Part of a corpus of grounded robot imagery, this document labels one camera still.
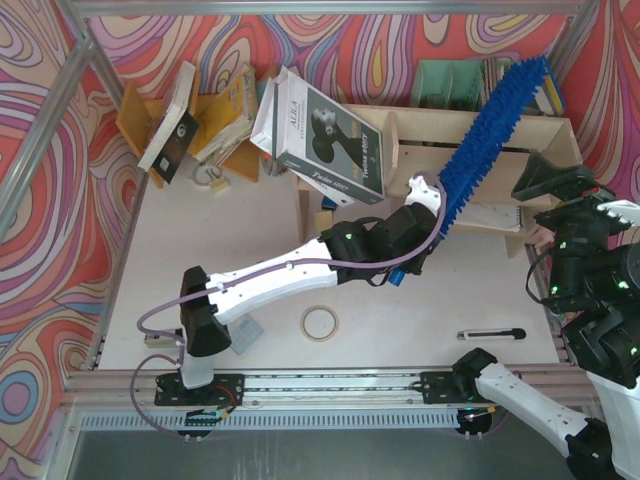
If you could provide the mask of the blue microfiber duster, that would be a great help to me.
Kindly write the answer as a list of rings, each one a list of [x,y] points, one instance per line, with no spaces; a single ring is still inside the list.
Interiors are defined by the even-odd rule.
[[[516,124],[542,85],[545,69],[539,57],[511,65],[474,120],[462,143],[438,174],[446,194],[446,209],[438,234],[413,264],[423,261],[445,238],[475,189],[494,166],[502,147],[511,139]]]

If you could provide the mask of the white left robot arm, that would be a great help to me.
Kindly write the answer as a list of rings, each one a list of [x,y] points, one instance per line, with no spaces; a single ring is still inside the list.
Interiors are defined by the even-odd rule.
[[[193,267],[183,275],[180,320],[185,352],[184,387],[212,383],[214,357],[230,347],[229,324],[288,296],[351,281],[392,281],[418,275],[440,226],[439,200],[409,201],[386,219],[342,221],[293,251],[251,267],[207,275]]]

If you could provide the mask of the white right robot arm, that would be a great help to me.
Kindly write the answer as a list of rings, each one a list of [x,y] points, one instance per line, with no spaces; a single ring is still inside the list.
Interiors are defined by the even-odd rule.
[[[636,203],[618,198],[583,165],[557,166],[532,153],[512,190],[519,201],[543,195],[538,213],[553,233],[551,264],[537,304],[565,322],[569,364],[524,371],[476,348],[413,384],[427,405],[457,409],[461,422],[501,407],[543,436],[577,479],[639,475],[639,246],[609,239],[639,223]]]

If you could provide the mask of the light wooden bookshelf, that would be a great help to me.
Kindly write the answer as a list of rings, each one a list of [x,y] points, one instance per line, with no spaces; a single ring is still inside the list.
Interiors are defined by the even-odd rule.
[[[435,110],[408,107],[350,105],[361,119],[383,132],[391,142],[391,169],[387,173],[387,199],[368,206],[357,202],[334,212],[334,224],[375,216],[385,218],[400,207],[408,193],[409,177],[420,171],[439,172],[453,155],[470,129],[475,112]],[[521,208],[521,228],[517,232],[457,225],[453,232],[486,233],[505,239],[507,255],[512,258],[522,249],[536,228],[534,215],[551,209],[558,201],[543,195],[526,202],[511,197],[511,190],[521,176],[529,154],[538,151],[557,166],[573,166],[582,162],[569,120],[564,118],[524,115],[511,139],[502,147],[490,173],[474,191],[470,203],[516,205]],[[301,240],[317,235],[313,214],[321,211],[319,192],[305,181],[295,181],[298,233]]]

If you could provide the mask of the blue and yellow book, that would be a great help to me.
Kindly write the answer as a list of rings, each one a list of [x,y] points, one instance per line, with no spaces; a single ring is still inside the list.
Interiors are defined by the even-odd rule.
[[[535,92],[533,101],[526,111],[531,114],[562,117],[566,110],[566,102],[561,93],[558,81],[545,56],[539,57],[545,69],[544,80]]]

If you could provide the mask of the yellow sticky note pad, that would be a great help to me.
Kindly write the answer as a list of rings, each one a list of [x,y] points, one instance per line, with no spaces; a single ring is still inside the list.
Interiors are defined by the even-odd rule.
[[[329,230],[334,225],[334,212],[321,210],[313,214],[314,227],[318,234]]]

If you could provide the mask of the large Twins story book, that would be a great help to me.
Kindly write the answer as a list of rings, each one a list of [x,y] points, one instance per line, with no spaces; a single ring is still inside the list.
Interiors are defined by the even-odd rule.
[[[285,67],[267,80],[250,141],[338,204],[385,198],[381,131]]]

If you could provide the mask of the beige masking tape roll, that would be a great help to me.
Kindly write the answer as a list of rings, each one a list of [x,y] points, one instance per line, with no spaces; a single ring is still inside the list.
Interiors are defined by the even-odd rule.
[[[315,305],[304,311],[300,318],[300,330],[309,341],[322,343],[331,340],[340,327],[334,310],[324,305]]]

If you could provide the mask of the teal desk file organizer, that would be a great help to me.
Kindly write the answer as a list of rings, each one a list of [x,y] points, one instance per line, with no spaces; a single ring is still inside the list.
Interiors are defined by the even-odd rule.
[[[479,111],[513,61],[421,60],[416,70],[409,106],[412,108]]]

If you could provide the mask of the pen cup with pens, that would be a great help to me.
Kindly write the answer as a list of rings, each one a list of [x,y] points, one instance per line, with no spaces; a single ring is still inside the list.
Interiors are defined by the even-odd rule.
[[[260,164],[264,173],[271,177],[279,177],[288,172],[286,166],[280,165],[271,155],[265,152],[260,153]]]

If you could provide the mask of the gold binder clip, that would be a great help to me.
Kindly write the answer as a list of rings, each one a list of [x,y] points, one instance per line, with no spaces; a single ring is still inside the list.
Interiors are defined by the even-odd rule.
[[[211,181],[209,187],[215,194],[218,194],[229,187],[229,181],[224,175],[221,175]]]

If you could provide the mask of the stack of yellow books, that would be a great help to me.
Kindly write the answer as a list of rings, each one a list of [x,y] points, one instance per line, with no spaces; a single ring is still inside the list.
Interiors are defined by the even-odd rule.
[[[257,110],[255,71],[244,64],[197,117],[199,129],[193,157],[200,164],[222,165],[249,138]]]

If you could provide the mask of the white and black paperback book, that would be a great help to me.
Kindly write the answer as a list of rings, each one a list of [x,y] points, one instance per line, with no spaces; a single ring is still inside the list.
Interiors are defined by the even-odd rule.
[[[189,112],[196,68],[183,61],[177,76],[152,116],[147,143],[138,166],[154,171],[170,184],[197,130],[198,122]]]

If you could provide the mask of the yellow wooden book rack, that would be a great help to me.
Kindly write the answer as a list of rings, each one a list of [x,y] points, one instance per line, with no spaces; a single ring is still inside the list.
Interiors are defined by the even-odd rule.
[[[258,149],[249,143],[257,115],[254,70],[244,65],[220,94],[199,93],[201,71],[183,62],[164,96],[145,100],[133,83],[125,87],[116,125],[138,167],[158,188],[170,184],[182,160],[259,179]]]

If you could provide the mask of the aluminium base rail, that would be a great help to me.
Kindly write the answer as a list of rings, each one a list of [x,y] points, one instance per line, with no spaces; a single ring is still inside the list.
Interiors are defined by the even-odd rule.
[[[524,365],[514,368],[522,380],[568,405],[598,403],[586,374],[570,365]],[[422,403],[410,385],[417,369],[244,370],[242,405],[248,409],[407,407]],[[123,406],[129,402],[129,370],[98,370],[71,375],[63,401]]]

